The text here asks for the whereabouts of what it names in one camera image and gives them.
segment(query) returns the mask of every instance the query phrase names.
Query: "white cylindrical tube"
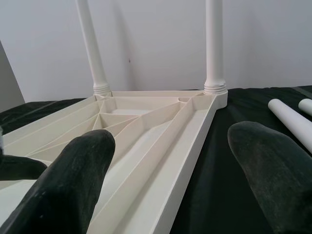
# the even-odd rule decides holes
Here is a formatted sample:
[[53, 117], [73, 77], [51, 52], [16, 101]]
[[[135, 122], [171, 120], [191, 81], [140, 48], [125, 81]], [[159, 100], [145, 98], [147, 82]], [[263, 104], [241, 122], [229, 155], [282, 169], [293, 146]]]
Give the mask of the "white cylindrical tube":
[[312, 153], [312, 122], [278, 99], [272, 99], [268, 107], [310, 153]]
[[303, 99], [299, 102], [299, 109], [308, 115], [312, 116], [312, 100], [311, 99]]
[[98, 49], [98, 42], [92, 23], [88, 1], [76, 0], [76, 4], [92, 72], [94, 93], [103, 96], [111, 96], [111, 90], [106, 80], [102, 59]]
[[225, 93], [223, 78], [222, 0], [206, 0], [205, 94]]

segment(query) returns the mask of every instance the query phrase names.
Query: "white backdrop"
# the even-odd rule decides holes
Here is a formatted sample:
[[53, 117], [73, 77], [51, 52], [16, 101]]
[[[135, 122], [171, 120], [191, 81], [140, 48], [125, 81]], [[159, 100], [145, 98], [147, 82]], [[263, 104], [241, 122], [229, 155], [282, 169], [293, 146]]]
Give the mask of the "white backdrop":
[[[205, 0], [89, 0], [113, 90], [203, 89]], [[229, 88], [312, 84], [311, 0], [223, 0]], [[0, 40], [26, 102], [88, 97], [74, 0], [0, 1]]]

